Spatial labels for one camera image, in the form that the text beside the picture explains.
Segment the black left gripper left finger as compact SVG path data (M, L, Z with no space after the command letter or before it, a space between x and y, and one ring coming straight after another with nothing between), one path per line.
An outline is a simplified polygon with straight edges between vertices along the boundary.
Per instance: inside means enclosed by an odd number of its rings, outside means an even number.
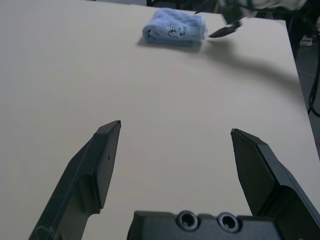
M121 122L98 128L69 161L31 240L80 240L91 215L104 208L115 165Z

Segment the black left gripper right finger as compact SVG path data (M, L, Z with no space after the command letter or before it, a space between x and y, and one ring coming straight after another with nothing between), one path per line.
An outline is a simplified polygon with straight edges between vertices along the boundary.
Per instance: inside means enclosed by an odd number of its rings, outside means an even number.
M271 218L285 240L318 240L320 214L260 138L231 130L237 175L253 216Z

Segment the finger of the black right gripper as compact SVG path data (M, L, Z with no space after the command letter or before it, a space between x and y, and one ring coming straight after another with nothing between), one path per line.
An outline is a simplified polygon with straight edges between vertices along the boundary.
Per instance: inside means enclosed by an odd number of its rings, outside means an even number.
M210 34L208 37L209 38L222 38L224 36L227 36L227 35L230 35L234 32L237 31L238 28L240 28L242 26L241 22L238 20L238 21L235 21L229 25L226 25L224 27L222 27L221 29L215 31L214 33Z
M195 14L199 13L214 13L215 12L215 6L214 5L203 5L198 8L198 10L195 12Z

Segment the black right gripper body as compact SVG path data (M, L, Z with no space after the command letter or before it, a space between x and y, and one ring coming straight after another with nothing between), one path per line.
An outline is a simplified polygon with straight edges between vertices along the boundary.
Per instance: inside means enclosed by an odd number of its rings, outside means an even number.
M251 0L219 0L218 3L226 24L234 24L254 12Z

